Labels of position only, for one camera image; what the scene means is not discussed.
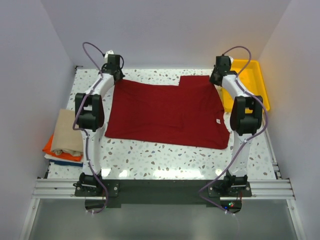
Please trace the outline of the dark red t shirt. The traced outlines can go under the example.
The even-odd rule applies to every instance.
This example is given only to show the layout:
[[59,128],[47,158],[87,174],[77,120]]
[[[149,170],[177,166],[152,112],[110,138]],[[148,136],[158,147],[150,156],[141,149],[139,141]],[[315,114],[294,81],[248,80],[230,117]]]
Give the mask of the dark red t shirt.
[[123,79],[113,91],[105,136],[224,150],[230,132],[224,107],[207,75],[181,76],[178,85]]

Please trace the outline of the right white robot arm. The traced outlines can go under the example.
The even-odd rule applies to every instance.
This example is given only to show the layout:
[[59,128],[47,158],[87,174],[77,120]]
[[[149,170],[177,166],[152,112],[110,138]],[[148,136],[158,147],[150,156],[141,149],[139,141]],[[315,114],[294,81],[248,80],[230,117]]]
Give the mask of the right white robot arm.
[[238,73],[231,70],[233,60],[230,56],[215,58],[210,83],[223,87],[233,99],[230,127],[234,133],[233,152],[230,167],[226,174],[230,177],[244,178],[248,174],[248,159],[253,138],[262,125],[263,98],[254,95],[241,83]]

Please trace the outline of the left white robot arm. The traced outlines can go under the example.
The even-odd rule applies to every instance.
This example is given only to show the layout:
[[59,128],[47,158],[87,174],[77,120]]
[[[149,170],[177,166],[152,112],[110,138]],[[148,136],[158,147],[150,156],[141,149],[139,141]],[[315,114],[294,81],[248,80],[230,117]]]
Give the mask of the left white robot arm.
[[112,50],[104,55],[104,65],[98,72],[97,80],[83,93],[75,96],[74,130],[80,130],[83,141],[83,167],[85,175],[101,172],[100,141],[106,131],[103,98],[106,93],[123,79],[123,57]]

